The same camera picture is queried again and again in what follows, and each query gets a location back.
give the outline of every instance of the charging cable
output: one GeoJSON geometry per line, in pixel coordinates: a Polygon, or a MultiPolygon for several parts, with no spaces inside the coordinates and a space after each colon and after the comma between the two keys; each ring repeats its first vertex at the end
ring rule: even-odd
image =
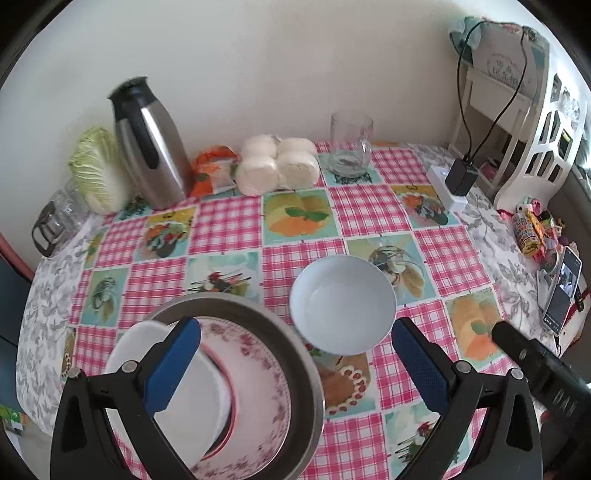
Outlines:
{"type": "Polygon", "coordinates": [[[521,73],[521,78],[519,79],[519,83],[517,84],[517,88],[515,89],[515,92],[513,93],[513,96],[511,97],[511,99],[509,100],[509,102],[505,105],[505,107],[503,108],[503,110],[501,110],[501,113],[499,113],[499,115],[497,115],[497,117],[493,121],[491,127],[489,128],[488,133],[485,135],[485,137],[482,140],[482,142],[480,142],[480,144],[476,147],[476,150],[474,151],[474,154],[472,154],[472,134],[470,133],[470,129],[468,128],[468,124],[466,122],[466,117],[464,115],[464,107],[462,105],[462,95],[460,93],[460,66],[462,65],[462,58],[464,56],[464,52],[466,51],[466,46],[468,45],[468,40],[470,39],[470,35],[472,35],[472,32],[474,32],[475,29],[477,29],[478,27],[480,27],[480,25],[482,25],[484,23],[490,23],[490,24],[495,24],[495,25],[516,25],[516,24],[510,23],[510,22],[493,22],[493,21],[490,21],[490,20],[481,20],[481,21],[479,21],[476,25],[474,25],[468,31],[468,34],[466,35],[466,39],[464,40],[464,45],[462,47],[462,52],[460,53],[460,57],[457,60],[457,70],[456,70],[457,99],[458,99],[458,101],[460,103],[460,113],[462,115],[462,122],[464,123],[464,127],[466,127],[466,131],[468,132],[468,139],[470,141],[470,144],[469,144],[469,147],[468,147],[468,152],[464,155],[463,160],[469,166],[471,166],[474,163],[474,158],[476,157],[476,154],[480,151],[480,149],[482,148],[482,146],[484,145],[484,143],[486,142],[486,140],[488,140],[488,138],[491,136],[492,130],[494,129],[495,125],[498,123],[499,119],[503,116],[503,113],[505,113],[507,111],[507,109],[511,106],[511,104],[515,100],[515,97],[517,97],[517,93],[519,93],[519,89],[521,88],[521,85],[523,84],[523,80],[525,78],[525,71],[527,70],[527,54],[525,52],[525,47],[523,45],[523,40],[525,38],[525,32],[526,32],[526,29],[528,27],[521,27],[521,40],[519,41],[519,44],[521,46],[521,51],[523,52],[523,58],[524,58],[524,61],[525,61],[525,65],[523,67],[523,72],[521,73]]]}

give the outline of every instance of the table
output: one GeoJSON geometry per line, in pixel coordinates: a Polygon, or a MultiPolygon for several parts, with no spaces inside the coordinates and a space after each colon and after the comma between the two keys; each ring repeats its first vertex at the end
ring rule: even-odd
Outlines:
{"type": "MultiPolygon", "coordinates": [[[[318,147],[324,165],[327,145],[318,147]]],[[[17,358],[17,395],[25,412],[51,434],[68,367],[100,374],[124,331],[189,290],[228,288],[291,324],[293,281],[307,264],[332,254],[367,260],[375,251],[403,249],[412,261],[392,257],[402,274],[389,277],[397,316],[412,318],[452,360],[466,358],[495,374],[513,366],[482,335],[466,333],[467,321],[479,322],[472,326],[478,330],[508,319],[555,350],[540,323],[535,264],[521,255],[483,193],[473,187],[462,213],[438,206],[425,169],[452,161],[439,147],[376,148],[357,183],[323,169],[317,188],[308,191],[257,198],[230,191],[165,212],[136,205],[102,225],[93,219],[62,257],[43,260],[37,269],[17,358]],[[289,207],[321,215],[302,220],[286,213],[289,207]]],[[[365,355],[340,359],[308,347],[329,375],[352,367],[368,385],[355,403],[344,377],[338,378],[341,387],[325,391],[324,433],[303,478],[395,477],[403,467],[398,457],[405,452],[395,453],[401,435],[416,436],[437,416],[420,403],[388,339],[365,355]]],[[[483,414],[475,415],[447,476],[461,469],[483,414]]],[[[146,478],[134,453],[122,450],[132,472],[146,478]]]]}

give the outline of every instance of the white bowl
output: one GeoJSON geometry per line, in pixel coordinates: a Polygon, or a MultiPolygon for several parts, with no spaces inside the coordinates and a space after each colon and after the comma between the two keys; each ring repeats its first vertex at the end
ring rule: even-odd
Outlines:
{"type": "Polygon", "coordinates": [[[396,294],[378,267],[358,257],[331,255],[308,265],[290,294],[296,328],[334,355],[357,355],[392,330],[396,294]]]}

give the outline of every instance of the phone screen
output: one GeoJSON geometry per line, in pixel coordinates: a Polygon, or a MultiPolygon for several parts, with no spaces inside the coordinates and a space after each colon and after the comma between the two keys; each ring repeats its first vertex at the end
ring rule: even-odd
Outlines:
{"type": "Polygon", "coordinates": [[[564,260],[557,274],[558,283],[544,318],[554,333],[560,332],[566,320],[566,314],[569,312],[570,303],[579,282],[580,270],[581,260],[570,249],[566,249],[564,260]]]}

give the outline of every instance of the orange plastic bag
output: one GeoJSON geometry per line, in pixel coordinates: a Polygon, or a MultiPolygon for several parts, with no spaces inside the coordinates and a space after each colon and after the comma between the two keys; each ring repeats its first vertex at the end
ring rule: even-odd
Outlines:
{"type": "Polygon", "coordinates": [[[225,145],[207,147],[191,162],[195,185],[191,197],[203,197],[232,190],[236,183],[232,174],[238,156],[225,145]]]}

